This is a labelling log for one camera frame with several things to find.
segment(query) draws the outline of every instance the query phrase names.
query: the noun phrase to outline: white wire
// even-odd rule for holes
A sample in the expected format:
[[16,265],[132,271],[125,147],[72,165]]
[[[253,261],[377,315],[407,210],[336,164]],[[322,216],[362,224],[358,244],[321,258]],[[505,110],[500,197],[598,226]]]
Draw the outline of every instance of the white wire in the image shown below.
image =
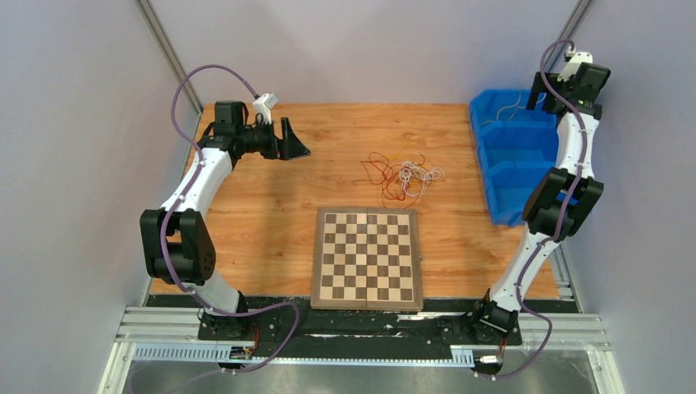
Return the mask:
[[[406,195],[415,198],[420,198],[422,195],[424,195],[425,191],[428,189],[428,186],[430,186],[430,183],[432,181],[444,177],[445,172],[441,170],[439,167],[433,168],[430,171],[426,171],[425,168],[408,160],[403,162],[401,164],[401,168],[399,169],[399,180],[401,181],[401,189],[404,191],[404,193],[406,193]],[[421,180],[420,192],[418,192],[417,194],[410,193],[407,190],[411,178],[417,178]]]

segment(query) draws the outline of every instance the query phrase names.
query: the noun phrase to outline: cable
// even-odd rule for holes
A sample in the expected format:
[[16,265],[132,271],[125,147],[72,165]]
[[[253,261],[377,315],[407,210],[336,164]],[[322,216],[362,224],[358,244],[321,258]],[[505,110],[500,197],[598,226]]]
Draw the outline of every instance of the cable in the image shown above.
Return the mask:
[[[445,172],[443,172],[439,167],[433,168],[428,171],[423,166],[420,166],[411,161],[405,161],[401,164],[401,170],[399,170],[399,180],[401,181],[401,189],[410,197],[421,197],[425,194],[428,186],[438,178],[445,177]],[[420,179],[420,192],[413,194],[408,191],[411,179]]]
[[544,316],[538,312],[531,310],[527,305],[524,304],[524,300],[522,299],[522,293],[520,292],[520,286],[522,283],[522,279],[524,278],[524,275],[527,273],[527,270],[529,269],[529,266],[532,264],[532,262],[537,257],[539,252],[541,252],[541,250],[545,246],[545,244],[550,242],[550,241],[557,240],[558,237],[561,235],[561,227],[562,227],[562,223],[563,223],[563,217],[566,215],[566,210],[568,209],[568,203],[570,202],[570,197],[572,197],[573,193],[575,192],[575,189],[578,187],[580,178],[582,177],[582,174],[583,174],[582,163],[584,163],[585,156],[587,155],[587,150],[588,150],[587,130],[585,128],[585,122],[584,122],[583,118],[580,116],[580,111],[578,111],[578,108],[576,108],[575,105],[573,105],[570,101],[563,98],[563,96],[561,96],[555,89],[553,89],[551,84],[548,82],[548,78],[546,77],[546,72],[544,71],[544,63],[545,63],[545,60],[546,60],[548,54],[559,44],[569,44],[571,50],[575,49],[575,42],[572,39],[559,39],[555,43],[549,45],[548,48],[546,48],[546,50],[544,51],[544,53],[542,55],[541,62],[539,63],[539,71],[541,73],[542,81],[543,81],[544,85],[546,86],[547,90],[549,91],[549,93],[553,94],[558,99],[558,101],[560,101],[566,107],[568,107],[570,109],[570,111],[577,118],[578,123],[580,125],[580,133],[583,136],[583,145],[582,145],[582,149],[580,151],[580,157],[578,159],[577,174],[575,175],[575,179],[573,180],[573,182],[570,184],[570,187],[568,188],[568,192],[565,194],[565,198],[563,199],[563,202],[561,203],[561,211],[559,212],[558,220],[556,221],[556,230],[554,231],[553,236],[549,236],[548,238],[544,238],[543,240],[541,240],[537,244],[537,247],[534,249],[534,252],[529,256],[529,258],[527,259],[527,262],[524,263],[524,266],[522,267],[522,270],[520,271],[520,275],[517,277],[517,283],[515,284],[515,293],[517,296],[517,302],[520,303],[522,310],[524,310],[528,314],[533,315],[535,318],[540,318],[541,320],[545,321],[548,324],[548,330],[547,330],[546,336],[544,336],[542,343],[539,345],[539,348],[518,369],[516,369],[510,373],[504,373],[502,375],[488,375],[485,373],[481,373],[481,375],[483,375],[484,377],[490,378],[491,380],[513,378],[514,376],[522,373],[525,369],[527,369],[539,357],[539,355],[541,354],[544,347],[546,347],[546,344],[548,343],[548,340],[551,337],[551,332],[553,330],[553,323],[552,323],[551,319],[547,318],[546,316]]
[[[208,64],[206,66],[200,66],[198,68],[195,68],[192,72],[190,72],[189,74],[186,75],[184,80],[182,80],[181,83],[179,84],[179,87],[176,88],[176,92],[174,93],[174,99],[172,100],[172,110],[171,110],[172,124],[174,125],[176,132],[179,133],[179,135],[184,140],[188,141],[189,144],[191,144],[194,147],[194,149],[196,150],[196,153],[199,156],[199,163],[196,166],[196,169],[194,170],[194,173],[191,176],[190,180],[188,181],[188,183],[186,183],[183,190],[181,191],[180,198],[176,199],[174,201],[174,204],[172,204],[172,206],[169,208],[167,213],[164,215],[164,219],[162,221],[162,228],[160,229],[160,233],[159,233],[159,240],[160,240],[160,245],[162,246],[162,254],[164,257],[164,263],[167,265],[167,270],[169,271],[169,274],[172,276],[172,280],[174,281],[176,286],[179,287],[179,289],[181,291],[184,291],[185,293],[190,293],[194,297],[194,299],[196,301],[198,301],[198,303],[201,304],[205,309],[211,310],[216,314],[220,314],[223,316],[229,316],[232,318],[245,318],[245,317],[249,317],[249,316],[255,316],[256,314],[262,314],[263,312],[267,312],[269,310],[277,309],[277,308],[281,308],[281,307],[285,307],[285,306],[289,306],[295,310],[295,321],[293,322],[292,327],[287,334],[287,337],[285,338],[285,340],[283,340],[283,342],[276,349],[276,351],[274,351],[267,359],[265,359],[264,361],[254,365],[252,367],[235,370],[236,373],[247,373],[247,372],[255,371],[259,368],[262,368],[264,365],[268,364],[271,360],[273,360],[278,355],[278,353],[280,353],[280,351],[283,349],[283,347],[285,347],[285,345],[292,337],[292,334],[295,332],[295,330],[297,329],[297,325],[300,322],[300,309],[297,307],[297,305],[295,305],[291,302],[281,302],[279,304],[269,305],[269,306],[262,308],[262,309],[256,309],[256,310],[251,311],[251,312],[245,312],[245,313],[240,313],[240,314],[235,314],[235,313],[227,312],[226,310],[218,309],[218,308],[210,305],[208,302],[206,302],[202,298],[200,298],[200,296],[198,296],[196,294],[195,290],[190,289],[189,287],[186,287],[186,286],[184,286],[183,283],[181,283],[181,280],[179,279],[179,276],[176,274],[176,270],[174,269],[174,266],[172,265],[172,258],[169,255],[169,249],[167,248],[167,225],[169,223],[169,220],[172,218],[172,214],[176,211],[176,208],[181,203],[181,198],[182,198],[181,196],[184,196],[184,195],[186,195],[186,193],[188,193],[189,189],[191,188],[191,186],[194,184],[194,182],[198,178],[200,171],[204,165],[203,150],[198,146],[198,144],[195,143],[195,141],[192,138],[190,138],[188,135],[186,135],[184,133],[184,131],[179,127],[179,124],[176,122],[176,103],[179,99],[179,95],[181,94],[181,91],[184,89],[186,82],[193,75],[195,75],[197,72],[202,71],[202,70],[206,70],[209,68],[218,68],[218,69],[230,72],[232,75],[237,77],[237,79],[239,79],[244,84],[244,86],[246,86],[246,88],[249,90],[249,92],[255,98],[257,98],[259,96],[258,94],[256,94],[256,91],[254,90],[254,88],[251,87],[249,82],[247,82],[244,78],[242,78],[234,70],[232,70],[231,68],[225,67],[225,66],[217,65],[217,64]],[[187,384],[190,384],[193,381],[198,380],[199,378],[202,378],[203,376],[209,376],[210,374],[211,373],[205,373],[204,375],[200,375],[199,377],[191,379],[191,381],[189,381]]]
[[[421,153],[419,154],[423,159],[421,163],[404,161],[401,163],[401,165],[391,164],[390,158],[377,152],[370,153],[367,160],[360,161],[360,164],[368,173],[369,182],[373,185],[379,185],[382,187],[380,199],[384,208],[387,207],[384,202],[385,199],[389,201],[405,201],[406,197],[414,197],[414,200],[404,208],[410,207],[425,194],[426,189],[428,186],[430,186],[432,181],[445,176],[445,173],[440,168],[434,168],[430,171],[425,168],[425,156],[423,156]],[[380,159],[373,159],[373,155],[379,156]],[[377,171],[379,171],[379,173],[382,175],[382,179],[379,182],[373,181],[372,174],[366,166],[367,164],[377,169]],[[398,183],[397,180],[401,181],[401,185],[399,186],[398,190],[390,190],[391,185]],[[418,194],[409,192],[411,180],[416,180],[420,184],[420,192]]]

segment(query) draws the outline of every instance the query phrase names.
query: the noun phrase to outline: tangled wires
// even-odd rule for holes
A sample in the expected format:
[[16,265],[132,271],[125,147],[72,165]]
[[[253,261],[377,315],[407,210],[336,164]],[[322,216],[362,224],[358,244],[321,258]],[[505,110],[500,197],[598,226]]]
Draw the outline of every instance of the tangled wires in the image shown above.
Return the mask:
[[[407,196],[414,198],[405,208],[410,207],[425,194],[425,191],[433,181],[445,176],[445,173],[440,168],[434,168],[433,170],[425,168],[425,156],[421,154],[420,157],[422,158],[421,163],[404,161],[401,164],[391,164],[391,160],[387,156],[372,152],[367,160],[360,162],[368,173],[370,183],[382,187],[381,200],[384,208],[387,207],[385,200],[404,201]],[[381,175],[379,181],[373,179],[373,173],[370,171],[370,168],[379,172]],[[420,190],[416,193],[411,189],[412,186],[417,186]]]

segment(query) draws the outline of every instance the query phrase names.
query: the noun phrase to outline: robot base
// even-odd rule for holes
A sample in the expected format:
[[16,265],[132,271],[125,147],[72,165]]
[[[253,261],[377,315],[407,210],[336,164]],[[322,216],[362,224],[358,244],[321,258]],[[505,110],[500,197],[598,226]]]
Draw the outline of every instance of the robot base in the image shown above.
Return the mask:
[[[239,294],[239,302],[236,312],[238,314],[249,312],[246,298],[241,291],[237,291],[237,293]],[[212,335],[215,337],[223,336],[228,341],[234,341],[242,339],[249,332],[249,318],[217,316],[203,311],[199,320],[200,329],[198,338],[201,340],[208,340]]]

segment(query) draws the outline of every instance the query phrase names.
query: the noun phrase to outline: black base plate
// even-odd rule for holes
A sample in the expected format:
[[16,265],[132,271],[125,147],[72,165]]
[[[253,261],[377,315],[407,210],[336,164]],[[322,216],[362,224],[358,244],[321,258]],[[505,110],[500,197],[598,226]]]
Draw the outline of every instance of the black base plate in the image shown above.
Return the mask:
[[[393,360],[449,360],[450,345],[473,345],[464,330],[444,332],[436,319],[397,321],[398,314],[378,311],[319,310],[309,306],[309,297],[247,296],[249,309],[279,302],[294,302],[300,308],[300,324],[282,351],[284,357],[357,358]],[[476,300],[426,299],[424,312],[465,312],[473,310]],[[540,312],[577,313],[575,304],[557,300],[530,300],[530,308]],[[188,295],[151,295],[147,306],[199,307]],[[271,355],[285,339],[295,320],[291,308],[280,308],[250,317],[250,325],[260,329],[258,356]],[[200,327],[199,339],[230,341],[224,332]],[[252,341],[248,332],[242,340]],[[520,332],[508,336],[508,346],[522,343]]]

